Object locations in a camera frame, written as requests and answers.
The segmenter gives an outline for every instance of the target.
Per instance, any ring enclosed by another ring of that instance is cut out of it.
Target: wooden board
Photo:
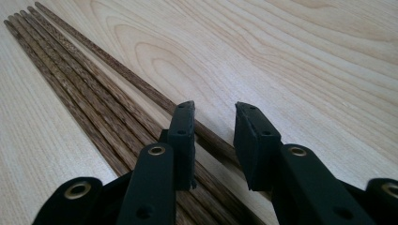
[[[41,3],[172,101],[195,100],[196,118],[230,143],[234,104],[245,101],[339,179],[360,188],[373,177],[398,179],[392,1]],[[0,12],[6,19],[28,6],[33,1],[2,1]],[[0,32],[0,223],[25,224],[66,180],[107,183],[115,175],[4,25]],[[167,126],[157,107],[138,101]],[[270,203],[256,201],[240,176],[206,152],[197,157],[264,221],[276,222]]]

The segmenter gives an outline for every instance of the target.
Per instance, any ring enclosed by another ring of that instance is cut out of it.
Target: light wood surface
[[[398,3],[395,1],[41,1],[232,143],[235,103],[256,105],[284,143],[315,151],[365,188],[398,179]],[[3,20],[33,1],[2,0]],[[0,27],[0,224],[26,224],[76,176],[115,179],[6,27]],[[165,127],[159,112],[107,74]],[[233,170],[197,158],[268,224],[271,204]]]

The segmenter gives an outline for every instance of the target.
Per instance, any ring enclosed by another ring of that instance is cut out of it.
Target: wooden table
[[[230,143],[234,104],[248,102],[284,143],[313,149],[337,178],[359,188],[398,179],[397,2],[41,3],[173,102],[193,99],[196,118]],[[33,5],[2,0],[0,12],[4,20]],[[26,224],[65,181],[116,176],[4,25],[0,34],[0,224]],[[167,126],[145,97],[109,76]],[[239,176],[206,153],[198,159],[276,223],[271,204]]]

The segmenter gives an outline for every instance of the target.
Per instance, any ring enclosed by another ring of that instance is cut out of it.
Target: metal grommet
[[[86,195],[88,191],[90,191],[90,189],[91,189],[90,183],[86,181],[77,182],[72,186],[70,186],[67,189],[67,191],[65,191],[64,196],[69,200],[80,199],[84,195]]]
[[[305,151],[304,149],[298,148],[298,147],[291,147],[291,148],[289,148],[289,151],[291,154],[293,154],[297,157],[307,156],[307,151]]]
[[[161,154],[163,154],[163,153],[165,153],[165,152],[166,152],[166,149],[165,149],[164,147],[161,147],[161,146],[152,147],[152,148],[149,149],[149,151],[148,151],[148,153],[149,153],[150,155],[152,155],[152,156],[159,156],[159,155],[161,155]]]
[[[382,185],[381,188],[386,193],[391,195],[392,197],[398,199],[398,186],[397,185],[395,185],[393,183],[386,183],[386,184]]]

